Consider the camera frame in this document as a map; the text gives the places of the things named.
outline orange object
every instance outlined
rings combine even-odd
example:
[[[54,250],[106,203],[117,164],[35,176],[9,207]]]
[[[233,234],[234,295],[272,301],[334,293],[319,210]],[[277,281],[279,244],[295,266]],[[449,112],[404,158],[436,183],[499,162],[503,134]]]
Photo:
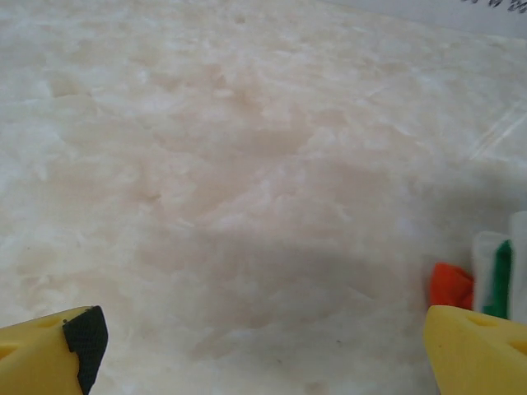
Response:
[[[461,267],[437,263],[431,274],[430,304],[472,309],[474,279]]]

